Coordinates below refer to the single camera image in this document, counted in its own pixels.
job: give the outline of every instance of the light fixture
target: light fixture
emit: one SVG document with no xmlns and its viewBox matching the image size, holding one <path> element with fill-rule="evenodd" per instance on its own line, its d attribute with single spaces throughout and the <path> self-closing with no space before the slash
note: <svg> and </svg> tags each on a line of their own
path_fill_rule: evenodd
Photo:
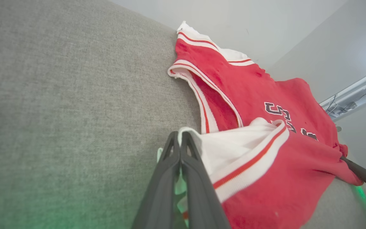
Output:
<svg viewBox="0 0 366 229">
<path fill-rule="evenodd" d="M 366 106 L 366 77 L 320 103 L 333 121 Z"/>
</svg>

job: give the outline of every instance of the green light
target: green light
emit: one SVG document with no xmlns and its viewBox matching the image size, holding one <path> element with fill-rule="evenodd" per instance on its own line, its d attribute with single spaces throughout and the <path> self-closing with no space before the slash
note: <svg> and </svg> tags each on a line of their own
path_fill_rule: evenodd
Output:
<svg viewBox="0 0 366 229">
<path fill-rule="evenodd" d="M 362 203 L 366 205 L 366 195 L 364 190 L 362 189 L 361 186 L 351 186 L 353 189 L 356 190 L 357 194 L 360 196 Z"/>
</svg>

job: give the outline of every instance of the white wall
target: white wall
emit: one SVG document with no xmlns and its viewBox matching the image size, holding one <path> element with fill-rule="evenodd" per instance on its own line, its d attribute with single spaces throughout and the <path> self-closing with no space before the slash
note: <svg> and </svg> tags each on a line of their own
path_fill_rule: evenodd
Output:
<svg viewBox="0 0 366 229">
<path fill-rule="evenodd" d="M 111 0 L 173 29 L 185 20 L 269 68 L 347 0 Z"/>
<path fill-rule="evenodd" d="M 276 80 L 300 77 L 321 102 L 366 75 L 366 0 L 350 0 L 267 70 Z M 366 108 L 337 122 L 366 167 Z"/>
</svg>

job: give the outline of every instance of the red fabric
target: red fabric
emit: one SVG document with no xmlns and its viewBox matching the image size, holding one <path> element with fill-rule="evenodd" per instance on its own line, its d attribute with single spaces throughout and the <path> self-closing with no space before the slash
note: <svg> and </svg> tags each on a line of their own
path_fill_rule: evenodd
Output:
<svg viewBox="0 0 366 229">
<path fill-rule="evenodd" d="M 340 160 L 341 155 L 347 156 L 347 146 L 338 142 L 334 123 L 304 80 L 274 81 L 257 64 L 233 66 L 219 52 L 182 39 L 177 40 L 176 52 L 178 60 L 191 62 L 228 96 L 244 126 L 257 117 L 288 123 L 289 139 L 269 171 L 222 203 L 233 229 L 299 228 L 310 219 L 335 176 L 350 184 L 362 184 Z M 192 76 L 219 131 L 237 128 L 235 114 L 221 95 L 196 74 Z"/>
</svg>

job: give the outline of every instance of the jersey lettering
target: jersey lettering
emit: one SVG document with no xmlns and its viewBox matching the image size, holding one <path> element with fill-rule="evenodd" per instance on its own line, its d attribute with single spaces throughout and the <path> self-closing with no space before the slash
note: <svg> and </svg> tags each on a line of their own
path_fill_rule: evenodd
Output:
<svg viewBox="0 0 366 229">
<path fill-rule="evenodd" d="M 297 133 L 296 128 L 290 122 L 286 121 L 286 125 L 290 126 L 290 128 L 288 128 L 290 131 Z"/>
<path fill-rule="evenodd" d="M 276 110 L 275 110 L 275 104 L 269 103 L 269 102 L 265 102 L 265 110 L 266 110 L 266 112 L 268 112 L 270 114 L 282 115 L 282 116 L 285 117 L 286 120 L 291 121 L 291 119 L 290 119 L 290 113 L 288 112 L 288 110 L 283 109 L 279 105 L 276 105 Z"/>
<path fill-rule="evenodd" d="M 288 112 L 288 110 L 283 109 L 281 106 L 276 105 L 274 103 L 269 103 L 269 102 L 265 102 L 265 110 L 266 112 L 268 112 L 269 114 L 273 114 L 273 115 L 280 115 L 283 116 L 286 120 L 286 125 L 290 126 L 290 128 L 288 127 L 288 130 L 297 133 L 296 128 L 289 122 L 291 121 L 290 119 L 290 113 Z M 303 135 L 309 136 L 313 139 L 317 140 L 317 136 L 311 132 L 307 132 L 306 129 L 301 128 L 300 129 L 301 133 Z"/>
<path fill-rule="evenodd" d="M 315 134 L 307 132 L 306 129 L 304 129 L 304 128 L 301 128 L 300 131 L 302 132 L 303 135 L 309 136 L 309 137 L 315 139 L 316 141 L 318 141 L 317 136 Z"/>
</svg>

